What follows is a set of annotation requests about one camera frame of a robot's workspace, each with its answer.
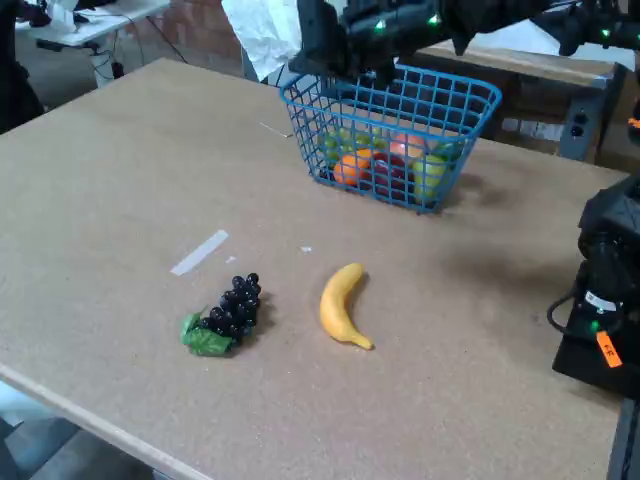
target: green light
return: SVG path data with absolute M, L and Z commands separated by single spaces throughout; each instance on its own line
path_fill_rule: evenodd
M 433 17 L 431 17 L 429 20 L 427 20 L 427 24 L 431 26 L 438 25 L 439 23 L 440 23 L 440 17 L 438 16 L 437 13 Z

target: blue wire basket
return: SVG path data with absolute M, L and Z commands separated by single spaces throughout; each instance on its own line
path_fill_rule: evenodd
M 438 209 L 501 100 L 480 80 L 396 65 L 385 89 L 309 75 L 280 91 L 318 182 L 420 213 Z

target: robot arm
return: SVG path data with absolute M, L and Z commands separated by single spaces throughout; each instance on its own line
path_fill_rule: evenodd
M 640 47 L 640 22 L 617 0 L 350 0 L 340 17 L 323 0 L 298 0 L 298 12 L 302 49 L 291 70 L 349 80 L 373 71 L 382 85 L 393 77 L 394 57 L 447 39 L 462 55 L 476 33 L 525 19 L 556 37 L 561 55 L 585 42 Z

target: brick wall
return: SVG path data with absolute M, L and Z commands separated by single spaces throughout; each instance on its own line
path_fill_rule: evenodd
M 221 0 L 172 0 L 171 8 L 155 17 L 154 23 L 178 48 L 240 61 L 240 42 Z M 144 43 L 163 41 L 148 22 L 140 22 L 138 30 Z

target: orange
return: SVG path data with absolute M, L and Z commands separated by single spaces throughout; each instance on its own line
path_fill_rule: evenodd
M 359 179 L 370 176 L 371 157 L 373 150 L 370 148 L 360 149 L 355 154 L 345 153 L 333 167 L 333 178 L 338 183 L 355 187 Z

